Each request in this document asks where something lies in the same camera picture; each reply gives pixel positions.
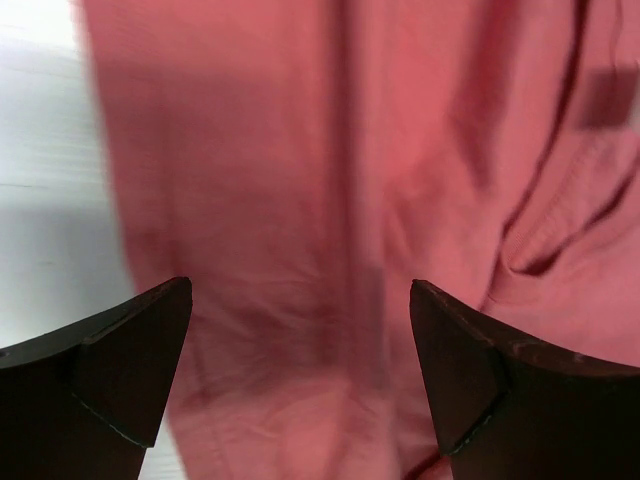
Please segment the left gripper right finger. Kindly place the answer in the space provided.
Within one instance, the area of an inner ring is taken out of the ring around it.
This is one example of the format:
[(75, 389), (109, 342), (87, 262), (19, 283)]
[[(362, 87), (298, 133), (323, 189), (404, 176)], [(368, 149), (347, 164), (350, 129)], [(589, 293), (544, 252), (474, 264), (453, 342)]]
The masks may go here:
[(410, 317), (457, 479), (635, 479), (639, 371), (553, 345), (416, 280)]

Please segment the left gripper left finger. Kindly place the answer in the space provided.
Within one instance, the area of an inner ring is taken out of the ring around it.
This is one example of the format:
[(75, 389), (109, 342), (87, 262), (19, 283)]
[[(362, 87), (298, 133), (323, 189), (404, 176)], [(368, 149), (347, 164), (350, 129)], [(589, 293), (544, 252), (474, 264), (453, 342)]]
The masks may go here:
[(191, 281), (175, 277), (2, 348), (2, 478), (138, 478), (160, 430), (191, 311)]

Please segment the salmon pink t-shirt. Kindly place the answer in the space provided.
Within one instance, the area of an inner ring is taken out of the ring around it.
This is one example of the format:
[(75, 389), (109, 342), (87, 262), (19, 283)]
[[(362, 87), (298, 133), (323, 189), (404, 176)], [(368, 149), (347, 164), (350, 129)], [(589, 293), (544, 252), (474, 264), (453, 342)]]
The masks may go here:
[(447, 479), (430, 281), (639, 360), (635, 1), (86, 1), (133, 280), (193, 285), (190, 479)]

